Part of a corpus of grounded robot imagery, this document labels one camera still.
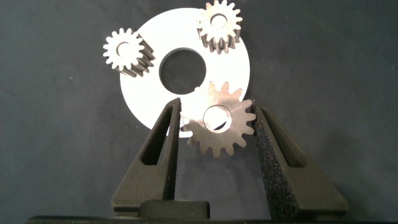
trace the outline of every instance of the white ring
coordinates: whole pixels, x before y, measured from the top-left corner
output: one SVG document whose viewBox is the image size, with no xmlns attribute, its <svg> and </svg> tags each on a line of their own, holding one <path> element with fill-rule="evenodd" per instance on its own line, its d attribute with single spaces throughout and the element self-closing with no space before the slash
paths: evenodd
<svg viewBox="0 0 398 224">
<path fill-rule="evenodd" d="M 152 129 L 164 106 L 171 100 L 181 98 L 182 103 L 189 100 L 192 93 L 178 95 L 168 91 L 160 80 L 160 69 L 164 60 L 178 50 L 192 50 L 198 53 L 206 64 L 206 76 L 201 88 L 214 82 L 221 88 L 229 83 L 229 92 L 242 89 L 239 98 L 243 100 L 249 85 L 250 64 L 246 47 L 241 42 L 228 54 L 218 55 L 204 48 L 198 36 L 197 19 L 200 9 L 182 8 L 163 12 L 147 21 L 137 32 L 154 49 L 155 59 L 149 73 L 143 77 L 120 75 L 121 89 L 127 106 L 133 115 L 149 129 Z M 190 137 L 192 133 L 180 132 L 180 138 Z"/>
</svg>

